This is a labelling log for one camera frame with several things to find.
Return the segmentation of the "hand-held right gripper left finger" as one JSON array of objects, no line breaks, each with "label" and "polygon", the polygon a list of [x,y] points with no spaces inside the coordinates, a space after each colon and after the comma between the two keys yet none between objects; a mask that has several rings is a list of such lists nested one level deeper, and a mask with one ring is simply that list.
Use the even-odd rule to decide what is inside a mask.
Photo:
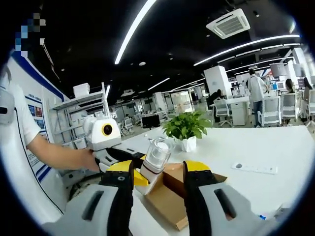
[{"label": "hand-held right gripper left finger", "polygon": [[129,236],[133,206],[133,161],[118,162],[66,205],[56,222],[42,225],[50,236]]}]

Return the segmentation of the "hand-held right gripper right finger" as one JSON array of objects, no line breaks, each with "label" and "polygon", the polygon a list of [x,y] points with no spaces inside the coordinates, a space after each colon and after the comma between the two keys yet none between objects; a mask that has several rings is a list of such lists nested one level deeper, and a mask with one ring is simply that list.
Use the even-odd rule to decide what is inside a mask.
[{"label": "hand-held right gripper right finger", "polygon": [[184,202],[191,236],[267,236],[272,220],[252,212],[250,201],[210,168],[196,161],[183,162]]}]

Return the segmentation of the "person's left hand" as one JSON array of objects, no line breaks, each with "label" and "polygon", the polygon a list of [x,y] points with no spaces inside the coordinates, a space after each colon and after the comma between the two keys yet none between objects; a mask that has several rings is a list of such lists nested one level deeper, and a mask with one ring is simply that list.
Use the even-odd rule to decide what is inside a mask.
[{"label": "person's left hand", "polygon": [[85,168],[93,172],[99,172],[99,166],[90,149],[77,149],[74,151],[74,162],[78,168]]}]

